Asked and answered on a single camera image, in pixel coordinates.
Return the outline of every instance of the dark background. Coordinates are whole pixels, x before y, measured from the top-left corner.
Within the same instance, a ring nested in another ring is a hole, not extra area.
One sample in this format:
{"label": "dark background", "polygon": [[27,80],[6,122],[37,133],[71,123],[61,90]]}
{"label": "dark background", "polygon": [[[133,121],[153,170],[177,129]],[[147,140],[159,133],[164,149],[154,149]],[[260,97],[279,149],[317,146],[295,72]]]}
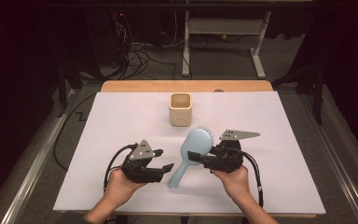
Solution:
{"label": "dark background", "polygon": [[[307,34],[291,71],[315,60],[324,66],[324,81],[358,139],[358,2],[344,3],[351,6],[274,9],[266,37]],[[174,21],[165,12],[126,13],[134,32],[155,45],[159,45],[161,30],[174,32]],[[238,18],[260,13],[263,10],[214,15]],[[208,17],[209,13],[198,15]],[[31,1],[0,1],[0,188],[54,105],[50,95],[58,84],[58,68],[71,66],[71,72],[64,71],[67,77],[78,71],[98,76],[100,63],[120,63],[114,31],[101,34],[109,27],[110,16],[50,13]],[[184,30],[183,17],[178,12],[179,31]],[[103,44],[95,45],[96,40]],[[103,49],[114,53],[106,55]]]}

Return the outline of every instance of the human hand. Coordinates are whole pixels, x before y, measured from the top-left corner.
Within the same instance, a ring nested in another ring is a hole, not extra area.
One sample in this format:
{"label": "human hand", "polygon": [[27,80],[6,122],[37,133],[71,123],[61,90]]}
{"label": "human hand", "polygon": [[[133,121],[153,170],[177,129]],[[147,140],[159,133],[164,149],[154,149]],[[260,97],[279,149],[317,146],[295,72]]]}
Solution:
{"label": "human hand", "polygon": [[249,190],[248,169],[245,166],[242,165],[229,174],[215,170],[212,170],[212,173],[222,181],[227,195],[234,203],[238,204],[240,200],[254,200]]}
{"label": "human hand", "polygon": [[124,175],[121,169],[110,172],[101,200],[84,216],[90,223],[103,223],[117,208],[126,203],[132,194],[146,184],[137,184]]}

